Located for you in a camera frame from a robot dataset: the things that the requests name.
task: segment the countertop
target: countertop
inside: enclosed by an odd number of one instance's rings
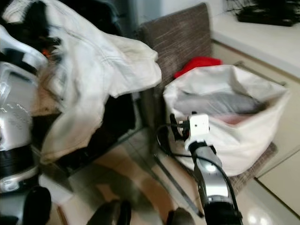
[[[224,13],[212,18],[212,38],[300,78],[300,23],[293,27],[245,23]]]

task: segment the red cloth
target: red cloth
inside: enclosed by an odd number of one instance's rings
[[[174,78],[176,79],[181,75],[183,75],[184,73],[186,73],[187,71],[190,71],[191,69],[194,69],[196,67],[210,67],[210,66],[218,66],[221,64],[222,61],[218,59],[214,59],[210,57],[195,57],[192,58],[191,61],[188,62],[181,71],[175,73]]]

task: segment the chair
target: chair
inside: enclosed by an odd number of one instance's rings
[[[172,15],[142,24],[138,38],[158,52],[162,82],[150,90],[141,92],[141,105],[145,122],[154,134],[165,123],[164,87],[173,80],[175,72],[196,56],[211,56],[212,40],[207,7],[204,3]],[[230,177],[233,189],[238,194],[255,177],[260,169],[276,154],[271,143],[256,163],[244,173]]]

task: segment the black cable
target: black cable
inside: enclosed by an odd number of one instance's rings
[[[177,153],[173,153],[171,150],[170,150],[170,151],[167,151],[167,150],[161,145],[160,140],[159,140],[159,138],[158,138],[158,133],[160,132],[160,130],[161,130],[162,128],[168,128],[168,127],[178,127],[178,125],[176,125],[176,124],[171,124],[171,123],[167,123],[167,124],[164,124],[164,125],[159,126],[158,129],[157,129],[157,131],[156,131],[156,140],[157,140],[157,143],[158,143],[159,147],[161,148],[161,150],[162,150],[165,154],[167,154],[167,155],[169,155],[169,156],[172,156],[172,157],[186,157],[186,158],[192,158],[191,155],[177,154]],[[207,159],[207,158],[204,158],[204,157],[201,157],[201,156],[197,156],[197,158],[198,158],[198,159],[201,159],[201,160],[204,160],[204,161],[206,161],[206,162],[209,162],[209,163],[211,163],[211,164],[213,164],[213,165],[214,165],[214,166],[222,173],[222,175],[223,175],[223,177],[224,177],[224,179],[225,179],[225,181],[226,181],[226,183],[227,183],[227,185],[228,185],[228,187],[229,187],[230,195],[231,195],[231,197],[232,197],[233,207],[234,207],[234,209],[236,210],[236,212],[239,214],[239,216],[241,217],[241,218],[240,218],[240,219],[241,219],[241,224],[243,224],[243,223],[242,223],[242,216],[241,216],[241,213],[240,213],[240,211],[239,211],[238,204],[237,204],[237,202],[236,202],[236,198],[235,198],[235,193],[234,193],[233,187],[232,187],[231,182],[230,182],[229,178],[227,177],[226,173],[225,173],[224,170],[222,169],[222,167],[220,167],[220,166],[219,166],[218,164],[216,164],[214,161],[211,161],[211,160],[209,160],[209,159]]]

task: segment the white fabric bag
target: white fabric bag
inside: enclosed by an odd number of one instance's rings
[[[236,125],[210,117],[210,134],[206,142],[214,145],[228,176],[245,172],[267,149],[290,97],[290,92],[285,87],[235,66],[198,67],[165,87],[167,118],[174,113],[177,122],[187,118],[187,115],[174,108],[182,92],[200,96],[216,92],[239,93],[268,102],[265,110]],[[173,135],[169,136],[173,151],[189,154],[184,150],[183,141],[175,142]],[[191,158],[178,157],[178,160],[189,169],[194,169]]]

